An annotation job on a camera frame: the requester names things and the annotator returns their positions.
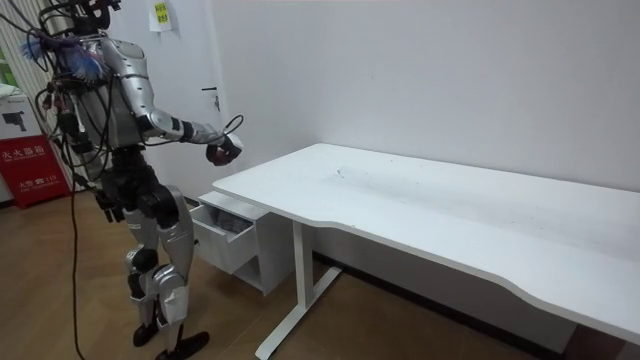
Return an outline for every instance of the floor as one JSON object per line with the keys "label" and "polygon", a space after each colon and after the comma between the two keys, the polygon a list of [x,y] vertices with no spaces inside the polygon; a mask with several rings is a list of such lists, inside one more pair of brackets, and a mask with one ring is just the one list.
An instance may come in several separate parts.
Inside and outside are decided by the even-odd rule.
{"label": "floor", "polygon": [[[153,359],[156,336],[134,348],[137,313],[125,281],[133,247],[125,224],[108,224],[90,194],[77,196],[80,231],[78,317],[87,360]],[[25,211],[0,210],[0,349],[3,359],[75,359],[71,316],[69,198]],[[317,265],[316,273],[322,266]],[[194,261],[186,335],[206,330],[193,359],[253,359],[262,340],[295,303],[293,277],[263,297],[203,261]],[[534,358],[447,318],[342,274],[273,359]]]}

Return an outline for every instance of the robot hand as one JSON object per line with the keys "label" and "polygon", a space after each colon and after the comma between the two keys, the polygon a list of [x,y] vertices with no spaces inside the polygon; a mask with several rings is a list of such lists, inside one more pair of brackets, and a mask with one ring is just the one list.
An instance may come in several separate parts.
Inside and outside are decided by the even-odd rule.
{"label": "robot hand", "polygon": [[234,134],[228,134],[221,145],[207,145],[207,160],[215,166],[224,166],[237,158],[242,149],[240,139]]}

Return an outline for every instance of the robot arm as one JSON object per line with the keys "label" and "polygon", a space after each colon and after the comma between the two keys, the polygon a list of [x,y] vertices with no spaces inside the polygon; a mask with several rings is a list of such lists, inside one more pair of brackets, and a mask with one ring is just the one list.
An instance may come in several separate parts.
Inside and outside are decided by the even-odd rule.
{"label": "robot arm", "polygon": [[235,135],[225,135],[210,124],[177,119],[155,107],[147,59],[138,45],[103,38],[101,48],[106,65],[120,77],[123,96],[144,137],[208,145],[207,159],[216,166],[226,165],[240,155],[242,142]]}

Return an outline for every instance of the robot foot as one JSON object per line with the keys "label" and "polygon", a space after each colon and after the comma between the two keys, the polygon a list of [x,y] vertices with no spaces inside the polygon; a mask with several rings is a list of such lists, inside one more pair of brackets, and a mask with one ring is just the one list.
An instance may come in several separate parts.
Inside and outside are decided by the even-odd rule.
{"label": "robot foot", "polygon": [[157,333],[158,324],[155,321],[152,321],[149,326],[140,325],[133,333],[133,346],[141,347],[146,345]]}
{"label": "robot foot", "polygon": [[167,350],[161,352],[156,356],[156,360],[185,360],[202,350],[207,343],[209,343],[209,333],[206,331],[199,332],[178,341],[176,349],[171,354],[168,354]]}

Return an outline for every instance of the blue tassel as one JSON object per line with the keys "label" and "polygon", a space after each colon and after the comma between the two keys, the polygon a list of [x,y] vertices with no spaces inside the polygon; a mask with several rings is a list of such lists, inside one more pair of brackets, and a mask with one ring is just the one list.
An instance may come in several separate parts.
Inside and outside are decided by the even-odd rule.
{"label": "blue tassel", "polygon": [[104,77],[106,72],[102,62],[83,48],[65,49],[65,55],[67,66],[76,78],[94,81]]}
{"label": "blue tassel", "polygon": [[42,47],[38,39],[29,40],[22,44],[20,50],[22,50],[22,55],[29,60],[36,61],[43,56]]}

